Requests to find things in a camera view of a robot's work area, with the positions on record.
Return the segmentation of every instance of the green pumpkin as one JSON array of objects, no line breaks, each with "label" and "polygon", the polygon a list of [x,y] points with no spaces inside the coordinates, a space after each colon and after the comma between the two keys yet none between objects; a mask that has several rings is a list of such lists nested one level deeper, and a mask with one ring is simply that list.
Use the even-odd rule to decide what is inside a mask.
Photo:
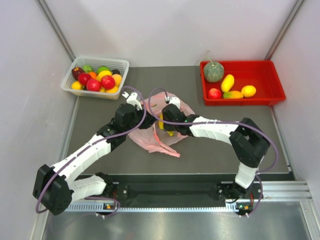
[{"label": "green pumpkin", "polygon": [[223,78],[225,74],[225,69],[224,69],[224,66],[222,66],[219,62],[212,61],[212,62],[208,62],[204,66],[203,73],[204,73],[205,79],[208,82],[216,83]]}]

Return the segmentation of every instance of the white plastic basket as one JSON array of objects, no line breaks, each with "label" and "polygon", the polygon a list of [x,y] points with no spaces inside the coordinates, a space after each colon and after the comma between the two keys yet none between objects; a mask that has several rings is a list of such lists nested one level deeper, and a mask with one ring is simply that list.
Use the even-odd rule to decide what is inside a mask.
[{"label": "white plastic basket", "polygon": [[[98,91],[87,91],[87,90],[74,90],[71,89],[71,85],[74,81],[71,70],[76,67],[82,67],[83,65],[92,66],[93,70],[97,72],[97,69],[101,66],[106,66],[110,70],[118,69],[121,73],[122,80],[119,89],[115,93],[105,93]],[[121,88],[123,87],[129,70],[129,62],[127,60],[113,59],[113,58],[101,58],[101,57],[77,57],[71,64],[68,72],[66,73],[61,88],[65,91],[69,91],[77,96],[112,99],[117,100],[120,96]]]}]

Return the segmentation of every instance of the metal frame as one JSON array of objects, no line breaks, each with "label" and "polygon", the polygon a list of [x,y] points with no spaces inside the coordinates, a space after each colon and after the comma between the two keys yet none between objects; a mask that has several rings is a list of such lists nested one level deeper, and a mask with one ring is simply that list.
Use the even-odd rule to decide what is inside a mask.
[{"label": "metal frame", "polygon": [[[62,33],[59,25],[57,24],[52,12],[50,11],[48,4],[46,3],[45,0],[35,0],[37,2],[37,4],[39,5],[39,8],[42,10],[42,12],[44,13],[45,17],[47,18],[49,24],[51,25],[53,31],[55,32],[55,34],[57,35],[59,41],[61,42],[65,52],[67,53],[67,55],[69,56],[70,60],[73,61],[76,56],[73,53],[68,41],[66,40],[64,34]],[[276,39],[274,40],[272,46],[270,47],[265,59],[266,60],[270,60],[272,58],[272,56],[274,55],[274,53],[276,52],[278,46],[280,45],[282,39],[284,38],[284,36],[286,35],[290,25],[292,24],[293,20],[295,19],[295,17],[298,15],[300,9],[302,8],[303,4],[305,3],[306,0],[297,0],[295,5],[293,6],[292,10],[290,11],[290,14],[288,15],[284,25],[282,26],[281,30],[279,31]],[[75,98],[74,101],[74,105],[73,105],[73,110],[72,110],[72,114],[70,116],[69,119],[69,124],[68,124],[68,128],[67,131],[65,133],[65,141],[63,142],[63,145],[61,147],[61,154],[60,154],[60,159],[63,159],[66,155],[67,155],[67,150],[68,150],[68,146],[69,146],[69,142],[70,142],[70,136],[72,133],[72,129],[73,129],[73,125],[75,122],[75,117],[76,117],[76,113],[77,113],[77,109],[78,109],[78,101],[79,101],[79,97]],[[290,154],[287,151],[286,148],[286,142],[285,142],[285,138],[283,137],[282,131],[281,131],[281,127],[279,125],[276,113],[274,111],[274,109],[271,107],[270,108],[272,116],[273,116],[273,121],[274,124],[276,126],[278,135],[279,135],[279,139],[281,142],[281,146],[284,150],[284,154],[285,154],[285,158],[288,164],[289,168],[292,168],[292,165],[290,163]],[[306,225],[308,227],[308,230],[310,232],[311,238],[313,240],[320,240],[320,221],[319,221],[319,215],[317,213],[317,210],[315,208],[315,205],[313,203],[312,200],[312,196],[310,194],[308,185],[305,181],[263,181],[263,192],[264,192],[264,199],[262,200],[263,202],[268,202],[268,201],[272,201],[272,202],[300,202],[301,204],[301,208],[303,211],[303,215],[306,221]],[[74,205],[79,204],[81,202],[76,202],[73,203],[69,208],[72,208]],[[85,204],[99,204],[101,205],[101,203],[103,204],[103,202],[99,202],[97,203],[96,201],[91,201],[91,202],[85,202]],[[227,211],[230,209],[227,209],[232,206],[226,206],[225,208],[220,208],[221,211]],[[137,212],[137,211],[141,211],[141,209],[130,209],[130,208],[123,208],[121,209],[121,212]],[[203,208],[196,208],[196,209],[179,209],[179,208],[174,208],[174,209],[170,209],[170,208],[149,208],[147,209],[147,211],[162,211],[162,212],[166,212],[166,211],[209,211],[209,212],[215,212],[216,208],[208,208],[208,209],[203,209]],[[42,239],[43,237],[43,233],[45,230],[45,225],[46,225],[46,221],[47,221],[47,217],[48,217],[48,213],[44,213],[44,214],[40,214],[36,217],[35,222],[34,222],[34,226],[31,232],[31,236],[30,239],[31,240],[39,240]]]},{"label": "metal frame", "polygon": [[58,37],[60,43],[62,44],[66,54],[68,54],[71,62],[73,62],[76,58],[74,52],[72,51],[66,37],[64,36],[64,34],[62,33],[56,19],[54,18],[53,14],[51,13],[48,4],[45,0],[35,0],[36,3],[38,4],[39,8],[41,9],[41,11],[43,12],[43,14],[45,15],[45,17],[47,18],[49,24],[51,25],[54,33],[56,34],[56,36]]},{"label": "metal frame", "polygon": [[[261,202],[313,202],[310,190],[305,181],[263,181],[263,195]],[[238,200],[238,203],[250,200]],[[111,200],[79,200],[70,204],[65,212],[112,212],[103,209],[104,204],[112,204]],[[234,212],[235,204],[225,207],[122,207],[122,213],[140,212]]]},{"label": "metal frame", "polygon": [[265,56],[265,60],[270,60],[272,56],[275,54],[278,46],[280,45],[281,41],[284,39],[289,27],[291,26],[293,20],[298,15],[299,11],[301,10],[303,4],[306,0],[297,0],[294,4],[293,8],[291,9],[288,17],[286,18],[282,28],[280,29],[278,35],[276,36],[274,42],[272,43],[268,53]]}]

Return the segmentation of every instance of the dark purple fruit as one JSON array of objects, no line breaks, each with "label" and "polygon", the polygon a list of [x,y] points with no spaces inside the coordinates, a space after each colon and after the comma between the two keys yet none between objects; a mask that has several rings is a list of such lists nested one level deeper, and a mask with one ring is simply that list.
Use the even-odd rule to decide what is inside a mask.
[{"label": "dark purple fruit", "polygon": [[119,74],[119,75],[121,75],[121,73],[120,73],[120,71],[119,71],[118,69],[112,70],[112,75],[113,75],[113,74]]},{"label": "dark purple fruit", "polygon": [[85,71],[81,67],[75,67],[74,69],[71,70],[72,76],[76,81],[78,81],[78,77],[80,74],[84,73]]}]

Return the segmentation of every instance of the red plastic tray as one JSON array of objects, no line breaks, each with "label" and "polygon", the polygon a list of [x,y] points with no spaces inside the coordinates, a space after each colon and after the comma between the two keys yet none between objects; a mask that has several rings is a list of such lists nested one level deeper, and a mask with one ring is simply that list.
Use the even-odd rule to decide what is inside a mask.
[{"label": "red plastic tray", "polygon": [[204,67],[208,61],[200,63],[204,104],[207,106],[247,106],[247,105],[275,105],[286,99],[276,68],[272,61],[219,61],[224,67],[224,76],[234,76],[234,86],[231,91],[241,91],[246,85],[253,85],[256,94],[250,98],[241,99],[211,99],[209,90],[221,90],[221,82],[208,82],[204,76]]}]

